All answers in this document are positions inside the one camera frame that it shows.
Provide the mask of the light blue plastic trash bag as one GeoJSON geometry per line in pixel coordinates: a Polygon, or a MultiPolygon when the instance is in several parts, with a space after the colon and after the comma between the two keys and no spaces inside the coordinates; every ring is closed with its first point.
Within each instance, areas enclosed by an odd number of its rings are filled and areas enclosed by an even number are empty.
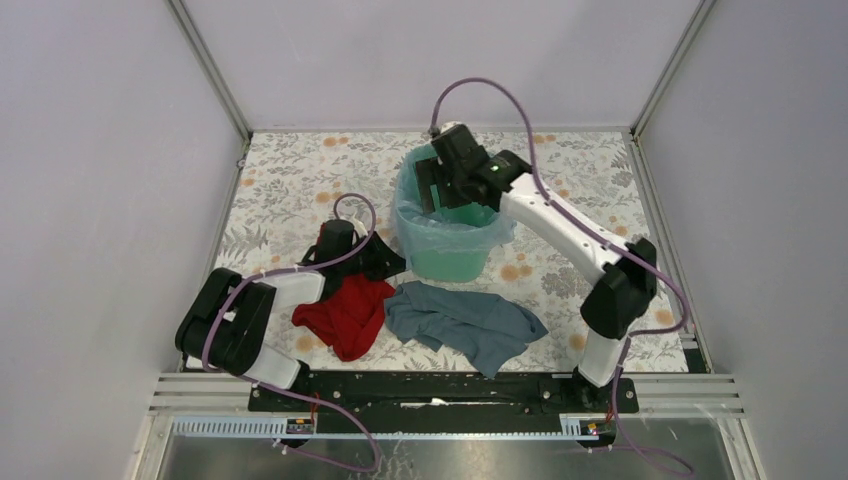
{"type": "Polygon", "coordinates": [[[391,220],[400,251],[407,259],[425,251],[476,254],[512,242],[516,222],[476,203],[426,213],[421,206],[415,164],[435,155],[430,145],[403,157],[391,203],[391,220]]]}

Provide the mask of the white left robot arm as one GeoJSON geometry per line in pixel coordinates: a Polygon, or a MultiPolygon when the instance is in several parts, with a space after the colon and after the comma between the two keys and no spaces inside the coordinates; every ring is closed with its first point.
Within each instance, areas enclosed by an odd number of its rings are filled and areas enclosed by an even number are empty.
{"type": "Polygon", "coordinates": [[[176,331],[176,349],[234,377],[272,384],[282,408],[301,409],[311,387],[298,374],[307,366],[266,343],[272,313],[291,308],[293,325],[352,362],[375,342],[383,303],[395,292],[387,281],[405,271],[406,261],[378,234],[335,219],[322,224],[299,267],[247,285],[235,271],[213,270],[176,331]]]}

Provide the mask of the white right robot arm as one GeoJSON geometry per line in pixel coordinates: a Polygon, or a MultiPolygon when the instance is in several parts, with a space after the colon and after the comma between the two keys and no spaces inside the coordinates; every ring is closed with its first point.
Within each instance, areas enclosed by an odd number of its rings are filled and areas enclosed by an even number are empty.
{"type": "Polygon", "coordinates": [[[656,247],[603,229],[537,180],[530,163],[509,150],[488,153],[462,123],[434,127],[429,136],[433,154],[414,165],[426,213],[489,207],[545,240],[588,282],[580,314],[589,333],[573,396],[583,410],[601,410],[613,398],[627,335],[657,294],[656,247]]]}

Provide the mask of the green plastic trash bin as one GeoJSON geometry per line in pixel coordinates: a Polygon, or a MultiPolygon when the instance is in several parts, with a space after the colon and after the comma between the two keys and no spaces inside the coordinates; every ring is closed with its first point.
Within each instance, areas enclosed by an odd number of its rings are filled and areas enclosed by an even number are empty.
{"type": "Polygon", "coordinates": [[[441,282],[466,283],[481,275],[493,249],[487,253],[476,254],[425,251],[411,259],[405,259],[408,268],[419,277],[441,282]]]}

